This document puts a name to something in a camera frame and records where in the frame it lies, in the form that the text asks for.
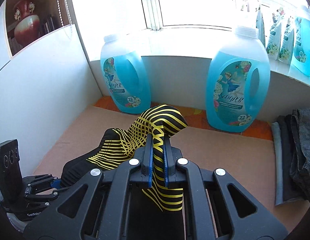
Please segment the black shorts with yellow stripes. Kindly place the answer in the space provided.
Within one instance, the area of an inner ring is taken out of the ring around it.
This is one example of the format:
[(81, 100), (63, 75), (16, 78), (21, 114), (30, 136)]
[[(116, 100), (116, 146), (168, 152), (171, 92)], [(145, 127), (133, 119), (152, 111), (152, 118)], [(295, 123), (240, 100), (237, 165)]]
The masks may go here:
[(146, 146), (147, 136), (152, 136), (153, 163), (151, 187), (143, 190), (160, 211), (181, 211), (182, 189), (168, 189), (164, 178), (164, 139), (172, 137), (187, 127), (178, 109), (169, 105), (154, 106), (143, 113), (128, 129), (109, 128), (99, 146), (90, 152), (68, 161), (62, 171), (62, 187), (79, 181), (89, 170), (100, 168), (109, 171), (134, 157), (138, 148)]

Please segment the peach towel on bed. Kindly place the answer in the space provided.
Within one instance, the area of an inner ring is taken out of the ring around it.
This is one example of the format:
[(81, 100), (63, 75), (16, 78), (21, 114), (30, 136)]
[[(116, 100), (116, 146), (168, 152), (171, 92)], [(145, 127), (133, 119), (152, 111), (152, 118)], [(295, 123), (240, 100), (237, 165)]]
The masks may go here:
[[(109, 128), (127, 129), (136, 116), (89, 106), (65, 130), (34, 174), (62, 174), (70, 160), (95, 149)], [(305, 200), (275, 206), (276, 158), (270, 140), (187, 127), (171, 138), (183, 157), (200, 168), (223, 168), (292, 231), (307, 212)]]

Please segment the dark grey folded garment top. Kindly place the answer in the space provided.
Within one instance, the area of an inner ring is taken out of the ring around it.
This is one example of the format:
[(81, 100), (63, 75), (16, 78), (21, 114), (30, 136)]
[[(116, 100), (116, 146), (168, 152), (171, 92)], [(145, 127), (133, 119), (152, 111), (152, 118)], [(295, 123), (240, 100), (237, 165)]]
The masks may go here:
[(310, 108), (293, 110), (285, 122), (292, 152), (290, 178), (310, 202)]

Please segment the grey folded pants bottom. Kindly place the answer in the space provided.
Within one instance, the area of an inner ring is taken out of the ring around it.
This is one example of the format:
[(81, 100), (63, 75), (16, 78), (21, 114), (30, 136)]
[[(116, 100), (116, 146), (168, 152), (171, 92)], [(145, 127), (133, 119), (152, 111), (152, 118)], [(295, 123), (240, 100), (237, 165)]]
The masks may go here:
[(282, 148), (282, 137), (280, 126), (277, 122), (271, 124), (273, 143), (276, 156), (276, 196), (275, 206), (284, 203), (292, 202), (295, 199), (296, 193), (292, 186), (292, 181), (289, 176), (289, 171), (284, 170), (284, 158)]

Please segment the white wardrobe cabinet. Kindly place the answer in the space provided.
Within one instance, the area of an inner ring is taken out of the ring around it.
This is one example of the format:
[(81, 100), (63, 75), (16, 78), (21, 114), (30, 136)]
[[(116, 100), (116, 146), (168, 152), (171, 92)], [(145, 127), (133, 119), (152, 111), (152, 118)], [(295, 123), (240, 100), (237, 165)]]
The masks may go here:
[(0, 143), (17, 139), (24, 176), (88, 105), (102, 95), (75, 25), (44, 35), (17, 54), (0, 6)]

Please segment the left blue detergent bottle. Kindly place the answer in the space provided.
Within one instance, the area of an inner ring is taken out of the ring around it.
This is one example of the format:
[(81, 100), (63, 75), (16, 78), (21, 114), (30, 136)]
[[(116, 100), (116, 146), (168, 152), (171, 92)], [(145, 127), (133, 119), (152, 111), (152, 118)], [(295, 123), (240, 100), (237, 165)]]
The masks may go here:
[(149, 80), (134, 42), (116, 35), (106, 36), (100, 63), (107, 89), (120, 111), (140, 114), (150, 108)]

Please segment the right blue detergent bottle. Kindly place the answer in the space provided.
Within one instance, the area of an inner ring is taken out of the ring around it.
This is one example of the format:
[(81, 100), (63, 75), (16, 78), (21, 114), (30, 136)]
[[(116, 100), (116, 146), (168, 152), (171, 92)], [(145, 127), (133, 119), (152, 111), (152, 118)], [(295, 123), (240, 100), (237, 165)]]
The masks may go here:
[(209, 125), (232, 133), (245, 131), (263, 106), (270, 75), (259, 30), (236, 27), (209, 65), (205, 94)]

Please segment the red white ceramic vase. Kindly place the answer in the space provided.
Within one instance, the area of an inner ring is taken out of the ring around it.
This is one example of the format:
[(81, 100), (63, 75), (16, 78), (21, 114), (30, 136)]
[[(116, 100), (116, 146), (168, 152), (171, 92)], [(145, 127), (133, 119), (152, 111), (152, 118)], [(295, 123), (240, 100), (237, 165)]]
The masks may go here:
[(14, 37), (22, 47), (26, 47), (39, 37), (40, 19), (34, 13), (34, 1), (20, 0), (14, 5), (14, 18), (17, 21)]

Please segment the blue detergent bottle on windowsill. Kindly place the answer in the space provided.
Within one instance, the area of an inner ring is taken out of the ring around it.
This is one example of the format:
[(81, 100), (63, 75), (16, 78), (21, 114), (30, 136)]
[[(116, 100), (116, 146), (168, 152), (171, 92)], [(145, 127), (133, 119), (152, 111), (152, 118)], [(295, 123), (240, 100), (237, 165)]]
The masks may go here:
[(305, 5), (295, 17), (294, 47), (291, 66), (310, 76), (310, 11)]

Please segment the white window frame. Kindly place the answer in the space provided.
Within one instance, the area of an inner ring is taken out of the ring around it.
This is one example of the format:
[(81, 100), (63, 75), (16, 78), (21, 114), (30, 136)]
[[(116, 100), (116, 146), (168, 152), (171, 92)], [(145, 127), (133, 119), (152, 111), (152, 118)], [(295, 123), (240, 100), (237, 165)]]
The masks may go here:
[(196, 28), (231, 31), (237, 21), (250, 25), (261, 9), (267, 24), (279, 8), (294, 13), (309, 8), (307, 0), (118, 0), (135, 24), (150, 30)]

